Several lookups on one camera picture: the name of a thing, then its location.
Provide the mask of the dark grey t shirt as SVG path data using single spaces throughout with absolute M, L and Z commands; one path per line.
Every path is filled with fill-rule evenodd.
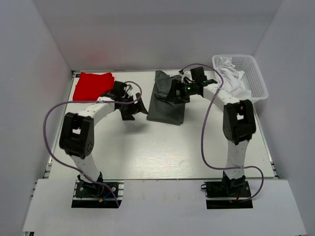
M 148 121 L 177 126 L 183 124 L 185 104 L 175 104 L 174 102 L 165 101 L 173 80 L 181 81 L 181 77 L 179 75 L 168 75 L 161 70 L 155 72 L 155 83 L 147 114 Z

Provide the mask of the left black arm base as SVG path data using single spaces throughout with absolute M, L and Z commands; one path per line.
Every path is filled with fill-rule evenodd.
M 106 182 L 111 190 L 104 185 L 95 185 L 76 181 L 71 207 L 72 208 L 91 208 L 91 209 L 118 209 L 124 191 L 123 181 Z

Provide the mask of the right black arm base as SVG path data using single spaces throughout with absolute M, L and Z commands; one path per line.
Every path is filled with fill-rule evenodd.
M 206 181 L 200 185 L 205 191 L 207 209 L 249 209 L 253 208 L 250 198 L 251 190 L 248 181 L 241 186 L 228 188 L 226 183 L 221 181 Z

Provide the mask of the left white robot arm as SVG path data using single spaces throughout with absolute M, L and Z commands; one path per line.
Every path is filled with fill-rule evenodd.
M 71 157 L 78 169 L 78 180 L 87 186 L 93 196 L 103 193 L 101 171 L 97 168 L 92 151 L 95 145 L 95 126 L 109 114 L 119 111 L 124 121 L 135 120 L 137 113 L 148 114 L 142 101 L 142 89 L 133 95 L 131 84 L 115 81 L 113 88 L 101 94 L 86 109 L 65 114 L 59 146 Z

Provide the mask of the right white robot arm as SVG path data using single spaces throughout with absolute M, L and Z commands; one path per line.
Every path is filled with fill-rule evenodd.
M 250 100 L 240 100 L 223 89 L 220 81 L 209 80 L 202 66 L 187 74 L 179 72 L 180 80 L 174 80 L 166 97 L 167 102 L 189 103 L 192 95 L 200 95 L 223 113 L 222 130 L 228 143 L 226 166 L 221 167 L 222 182 L 219 188 L 228 196 L 238 194 L 245 185 L 245 157 L 252 135 L 256 132 L 253 105 Z

